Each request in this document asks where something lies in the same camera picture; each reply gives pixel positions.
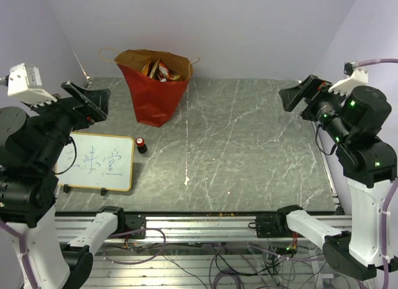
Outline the red brown paper bag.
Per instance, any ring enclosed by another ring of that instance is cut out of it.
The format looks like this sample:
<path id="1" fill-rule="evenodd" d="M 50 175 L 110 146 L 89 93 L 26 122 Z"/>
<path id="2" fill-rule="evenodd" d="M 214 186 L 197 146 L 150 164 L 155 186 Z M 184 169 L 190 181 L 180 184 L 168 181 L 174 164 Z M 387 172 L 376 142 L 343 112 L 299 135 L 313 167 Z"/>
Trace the red brown paper bag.
<path id="1" fill-rule="evenodd" d="M 99 58 L 117 64 L 126 80 L 137 122 L 155 127 L 163 126 L 172 118 L 193 76 L 193 66 L 200 61 L 199 57 L 191 61 L 170 52 L 146 49 L 123 52 L 112 49 L 117 56 L 111 60 L 102 56 L 103 50 L 98 52 Z M 141 70 L 144 65 L 156 60 L 160 60 L 170 71 L 182 75 L 182 80 L 162 82 L 143 75 Z"/>

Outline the orange snack pouch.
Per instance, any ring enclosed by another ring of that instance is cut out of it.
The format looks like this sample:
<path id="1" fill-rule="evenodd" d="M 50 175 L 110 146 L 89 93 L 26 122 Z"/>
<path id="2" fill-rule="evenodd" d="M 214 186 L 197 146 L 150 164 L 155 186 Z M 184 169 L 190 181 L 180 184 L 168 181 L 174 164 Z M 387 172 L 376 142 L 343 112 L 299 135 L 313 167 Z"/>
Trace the orange snack pouch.
<path id="1" fill-rule="evenodd" d="M 156 80 L 159 71 L 159 62 L 160 60 L 147 62 L 142 68 L 141 73 L 146 77 Z"/>

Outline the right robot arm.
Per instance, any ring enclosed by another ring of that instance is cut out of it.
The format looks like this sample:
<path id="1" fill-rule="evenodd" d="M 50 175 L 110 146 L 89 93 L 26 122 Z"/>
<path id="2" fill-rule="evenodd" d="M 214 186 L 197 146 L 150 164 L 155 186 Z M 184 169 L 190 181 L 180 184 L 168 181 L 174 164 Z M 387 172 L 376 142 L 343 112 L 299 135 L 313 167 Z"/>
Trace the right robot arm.
<path id="1" fill-rule="evenodd" d="M 327 264 L 357 280 L 397 270 L 389 243 L 388 207 L 397 189 L 397 154 L 378 133 L 391 113 L 385 94 L 368 85 L 364 74 L 352 73 L 335 84 L 308 76 L 279 92 L 283 109 L 300 102 L 302 119 L 317 122 L 332 139 L 351 194 L 351 230 L 343 231 L 309 215 L 297 205 L 278 210 L 275 232 L 296 232 L 323 251 Z"/>

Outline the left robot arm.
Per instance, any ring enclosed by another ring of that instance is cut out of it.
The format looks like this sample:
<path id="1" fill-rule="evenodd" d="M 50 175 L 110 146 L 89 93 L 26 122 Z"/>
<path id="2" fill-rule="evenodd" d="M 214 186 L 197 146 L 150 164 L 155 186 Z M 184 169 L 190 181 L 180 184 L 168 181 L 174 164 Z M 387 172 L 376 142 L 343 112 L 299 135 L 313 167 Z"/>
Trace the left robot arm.
<path id="1" fill-rule="evenodd" d="M 104 206 L 74 240 L 60 244 L 55 228 L 55 164 L 71 133 L 106 120 L 108 89 L 88 90 L 68 81 L 69 97 L 32 103 L 35 116 L 1 109 L 1 229 L 12 244 L 25 288 L 80 288 L 103 242 L 127 229 L 122 208 Z"/>

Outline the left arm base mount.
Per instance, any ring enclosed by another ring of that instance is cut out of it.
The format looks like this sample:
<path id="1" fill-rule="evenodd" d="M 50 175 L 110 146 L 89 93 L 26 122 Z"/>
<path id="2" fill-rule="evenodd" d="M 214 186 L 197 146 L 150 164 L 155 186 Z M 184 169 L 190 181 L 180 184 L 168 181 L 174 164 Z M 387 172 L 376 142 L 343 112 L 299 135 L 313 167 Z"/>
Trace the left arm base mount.
<path id="1" fill-rule="evenodd" d="M 146 228 L 146 217 L 137 212 L 123 211 L 124 219 L 118 224 L 119 233 L 142 230 Z"/>

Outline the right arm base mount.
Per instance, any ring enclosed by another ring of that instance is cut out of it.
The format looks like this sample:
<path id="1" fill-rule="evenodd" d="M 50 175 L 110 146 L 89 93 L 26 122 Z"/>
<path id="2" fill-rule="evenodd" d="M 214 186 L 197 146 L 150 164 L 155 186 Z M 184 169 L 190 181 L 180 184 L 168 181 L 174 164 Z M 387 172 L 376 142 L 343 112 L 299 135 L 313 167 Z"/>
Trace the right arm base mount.
<path id="1" fill-rule="evenodd" d="M 286 214 L 279 209 L 256 216 L 248 228 L 255 230 L 257 238 L 261 239 L 292 236 L 292 231 L 287 227 Z"/>

